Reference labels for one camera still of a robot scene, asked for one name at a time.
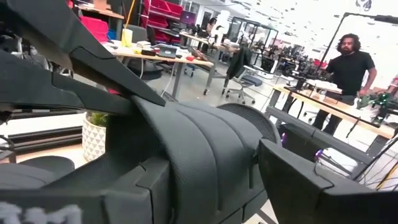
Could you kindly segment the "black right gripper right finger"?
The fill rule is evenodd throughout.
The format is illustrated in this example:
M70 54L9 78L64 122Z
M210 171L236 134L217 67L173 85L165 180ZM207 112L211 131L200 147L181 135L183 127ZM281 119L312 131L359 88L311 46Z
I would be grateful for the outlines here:
M279 223L397 224L397 192L376 191L262 139L259 169Z

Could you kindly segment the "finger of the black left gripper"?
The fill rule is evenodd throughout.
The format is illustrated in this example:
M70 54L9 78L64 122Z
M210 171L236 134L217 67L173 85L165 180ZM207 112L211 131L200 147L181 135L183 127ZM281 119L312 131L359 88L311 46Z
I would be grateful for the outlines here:
M1 52L1 111L61 108L128 116L131 102Z
M5 20L50 61L124 96L165 105L163 98L94 38L66 2L5 0Z

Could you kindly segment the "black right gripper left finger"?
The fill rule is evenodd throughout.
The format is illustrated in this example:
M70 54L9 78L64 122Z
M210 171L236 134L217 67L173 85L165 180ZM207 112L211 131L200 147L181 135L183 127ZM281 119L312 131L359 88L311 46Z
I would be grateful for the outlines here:
M169 162L102 156L38 189L1 191L1 223L167 222Z

